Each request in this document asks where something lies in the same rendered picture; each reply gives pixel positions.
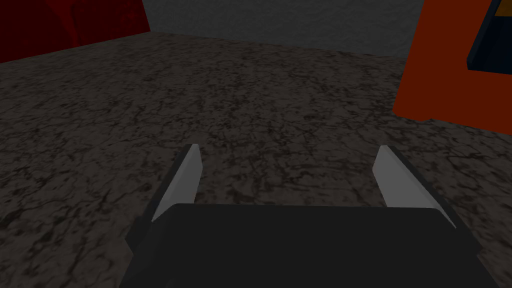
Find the dark red block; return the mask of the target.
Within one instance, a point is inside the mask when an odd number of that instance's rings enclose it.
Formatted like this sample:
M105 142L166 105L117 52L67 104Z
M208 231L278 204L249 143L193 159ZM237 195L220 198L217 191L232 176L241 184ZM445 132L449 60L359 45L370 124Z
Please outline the dark red block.
M149 31L142 0L0 0L0 63Z

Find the orange box with dark panel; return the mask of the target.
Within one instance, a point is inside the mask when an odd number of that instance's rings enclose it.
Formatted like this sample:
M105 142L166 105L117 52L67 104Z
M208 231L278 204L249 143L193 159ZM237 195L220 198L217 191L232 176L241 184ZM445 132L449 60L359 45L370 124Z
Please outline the orange box with dark panel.
M424 0L393 105L396 116L512 135L512 75L467 57L492 0Z

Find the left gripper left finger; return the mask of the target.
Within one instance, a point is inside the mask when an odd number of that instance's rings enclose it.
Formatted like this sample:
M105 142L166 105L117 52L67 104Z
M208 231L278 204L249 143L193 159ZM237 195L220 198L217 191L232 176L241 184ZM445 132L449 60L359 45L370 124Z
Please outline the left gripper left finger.
M152 223L175 204L193 204L203 171L200 147L186 145L176 156L171 168L154 192L142 215L138 216L125 241L134 254L143 242Z

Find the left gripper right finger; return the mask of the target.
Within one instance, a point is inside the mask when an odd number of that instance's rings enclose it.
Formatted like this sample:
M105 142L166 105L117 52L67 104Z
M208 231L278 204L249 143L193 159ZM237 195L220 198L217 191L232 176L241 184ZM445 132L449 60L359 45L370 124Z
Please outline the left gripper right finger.
M381 145L372 172L387 207L438 210L455 228L464 246L476 255L481 252L481 244L459 214L397 147Z

